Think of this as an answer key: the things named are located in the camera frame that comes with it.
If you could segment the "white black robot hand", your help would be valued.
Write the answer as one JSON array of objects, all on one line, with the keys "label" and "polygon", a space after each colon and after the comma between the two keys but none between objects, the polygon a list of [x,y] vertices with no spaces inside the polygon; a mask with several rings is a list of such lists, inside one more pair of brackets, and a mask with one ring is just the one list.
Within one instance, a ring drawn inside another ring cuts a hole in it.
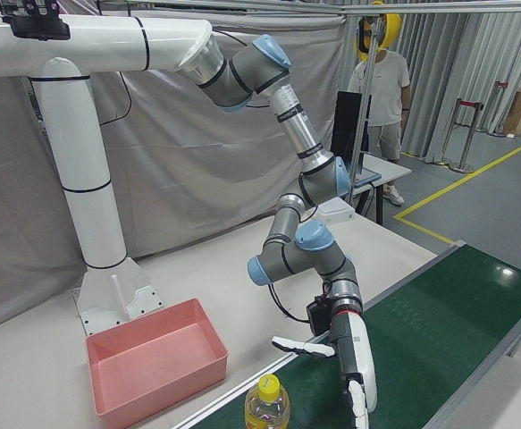
[{"label": "white black robot hand", "polygon": [[369,427],[369,413],[377,404],[374,359],[362,316],[354,310],[342,310],[331,318],[331,346],[272,337],[277,349],[316,358],[337,357],[340,374],[349,399],[355,428]]}]

